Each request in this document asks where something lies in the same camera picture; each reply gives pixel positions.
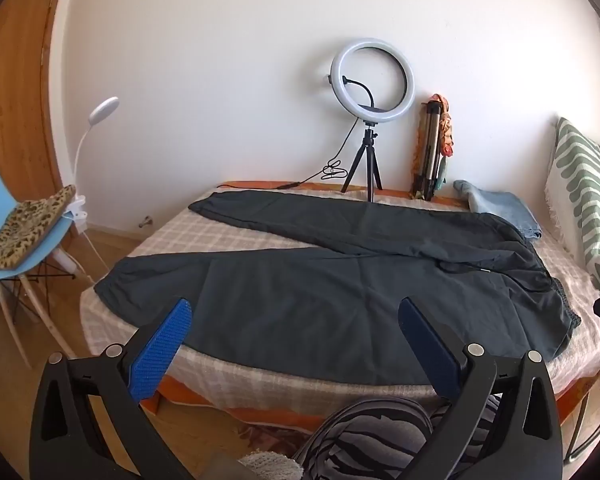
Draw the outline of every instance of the bed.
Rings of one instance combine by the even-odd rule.
[[[232,185],[243,189],[272,187],[269,183]],[[221,186],[201,198],[212,192],[235,191],[234,187]],[[279,192],[365,200],[362,190],[353,189],[343,195],[328,189],[328,186],[316,184]],[[429,203],[410,200],[403,192],[382,192],[376,195],[376,202],[413,208],[462,210],[461,205],[454,201]],[[600,370],[600,319],[591,308],[600,294],[592,286],[588,274],[576,265],[547,230],[534,245],[551,275],[562,282],[572,309],[582,318],[567,349],[548,364],[554,392],[561,396],[578,380],[595,376]],[[130,256],[305,246],[307,244],[277,235],[209,220],[185,209]],[[136,330],[115,316],[99,300],[93,288],[82,294],[80,318],[93,354],[100,354],[109,344],[126,342]],[[213,405],[245,422],[279,424],[307,431],[314,430],[325,416],[360,396],[392,395],[425,403],[435,398],[430,386],[365,386],[311,380],[224,362],[185,346],[178,351],[158,392],[173,402]],[[156,406],[155,402],[146,405],[149,409]]]

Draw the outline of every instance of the drawstring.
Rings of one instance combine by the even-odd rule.
[[[445,266],[446,266],[445,264],[450,265],[450,266],[458,266],[458,270],[452,270],[452,269],[449,269],[448,267],[445,268]],[[467,263],[467,262],[464,262],[461,264],[453,264],[453,263],[449,263],[449,262],[444,262],[443,260],[436,260],[436,267],[439,268],[440,270],[442,270],[442,272],[446,272],[447,274],[465,274],[467,272],[475,272],[477,270],[483,270],[485,272],[495,272],[497,274],[500,274],[501,276],[506,276],[510,280],[513,280],[525,292],[549,292],[551,290],[554,290],[554,288],[552,287],[554,280],[552,279],[551,275],[549,274],[549,272],[547,270],[544,270],[542,272],[542,274],[544,275],[544,277],[547,279],[547,281],[551,285],[549,285],[548,287],[545,287],[542,290],[535,290],[535,289],[526,287],[525,285],[523,285],[522,282],[520,282],[520,280],[517,280],[513,276],[509,276],[506,272],[501,272],[500,270],[485,269],[483,267],[480,267],[480,266],[477,266],[477,265],[474,265],[471,263]]]

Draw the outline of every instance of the striped fabric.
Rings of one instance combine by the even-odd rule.
[[[565,244],[600,290],[600,145],[565,118],[558,121],[546,192]]]
[[[471,467],[487,438],[499,401],[490,396],[478,426],[451,478]],[[362,399],[331,415],[298,450],[302,480],[393,480],[438,426],[449,405],[429,418],[409,399]]]

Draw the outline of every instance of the blue gripper pad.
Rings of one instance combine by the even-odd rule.
[[[458,362],[409,298],[400,302],[398,323],[436,393],[449,400],[457,399],[460,396]]]
[[[129,368],[129,393],[135,402],[155,393],[191,328],[191,305],[180,299]]]

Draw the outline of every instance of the ring light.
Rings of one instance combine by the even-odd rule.
[[[344,88],[342,63],[349,54],[362,48],[376,48],[386,52],[389,56],[394,58],[402,70],[402,76],[404,77],[404,94],[402,94],[400,103],[392,110],[373,111],[362,107],[352,99],[349,92]],[[398,49],[382,40],[376,40],[375,38],[361,38],[349,43],[335,58],[333,58],[330,79],[333,92],[336,94],[340,104],[342,104],[349,113],[368,123],[378,124],[393,121],[403,115],[413,103],[415,86],[413,83],[413,71],[411,70],[409,62]]]

